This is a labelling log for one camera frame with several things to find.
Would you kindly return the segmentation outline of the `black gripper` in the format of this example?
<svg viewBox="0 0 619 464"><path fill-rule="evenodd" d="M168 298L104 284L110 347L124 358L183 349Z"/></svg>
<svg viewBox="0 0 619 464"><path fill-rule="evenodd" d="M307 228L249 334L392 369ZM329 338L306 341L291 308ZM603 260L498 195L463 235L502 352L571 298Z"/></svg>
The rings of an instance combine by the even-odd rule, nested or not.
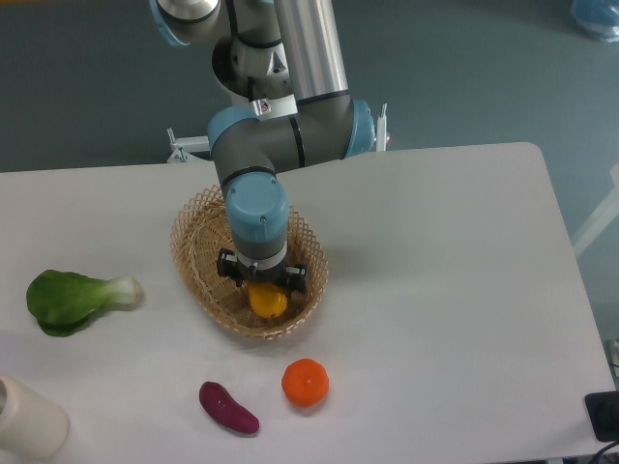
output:
<svg viewBox="0 0 619 464"><path fill-rule="evenodd" d="M262 269L255 264L245 265L237 258L234 251L221 248L217 258L217 273L221 277L229 278L237 286L245 282L273 283L277 286L286 286L290 292L306 294L309 281L309 266L287 266L286 260L281 260L276 266Z"/></svg>

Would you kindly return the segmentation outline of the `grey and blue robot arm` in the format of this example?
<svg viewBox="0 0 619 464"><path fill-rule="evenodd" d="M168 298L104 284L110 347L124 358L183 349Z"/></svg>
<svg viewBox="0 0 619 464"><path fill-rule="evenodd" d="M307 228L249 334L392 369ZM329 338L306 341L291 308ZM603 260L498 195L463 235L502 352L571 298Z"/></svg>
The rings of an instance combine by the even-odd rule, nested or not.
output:
<svg viewBox="0 0 619 464"><path fill-rule="evenodd" d="M165 38L186 46L215 38L212 67L233 105L209 122L234 247L220 276L305 292L310 269L287 261L289 201L281 172L369 151L375 125L350 97L329 1L154 1Z"/></svg>

